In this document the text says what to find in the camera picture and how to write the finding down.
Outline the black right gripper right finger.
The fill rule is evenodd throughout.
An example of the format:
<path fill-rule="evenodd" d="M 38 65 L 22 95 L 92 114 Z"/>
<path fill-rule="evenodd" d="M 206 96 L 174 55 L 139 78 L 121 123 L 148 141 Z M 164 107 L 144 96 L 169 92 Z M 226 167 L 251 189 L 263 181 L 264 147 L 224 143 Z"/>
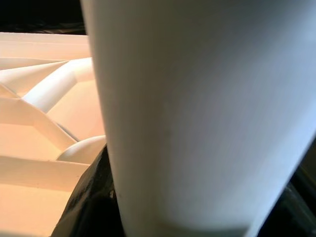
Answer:
<path fill-rule="evenodd" d="M 286 187 L 274 205 L 259 237 L 314 237 L 316 217 L 294 187 Z"/>

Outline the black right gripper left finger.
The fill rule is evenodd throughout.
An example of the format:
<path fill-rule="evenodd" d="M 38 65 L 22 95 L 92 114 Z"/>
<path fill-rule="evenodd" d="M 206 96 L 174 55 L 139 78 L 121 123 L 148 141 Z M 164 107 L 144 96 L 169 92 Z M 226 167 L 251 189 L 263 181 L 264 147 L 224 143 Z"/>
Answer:
<path fill-rule="evenodd" d="M 122 237 L 119 207 L 107 147 L 77 182 L 53 237 Z"/>

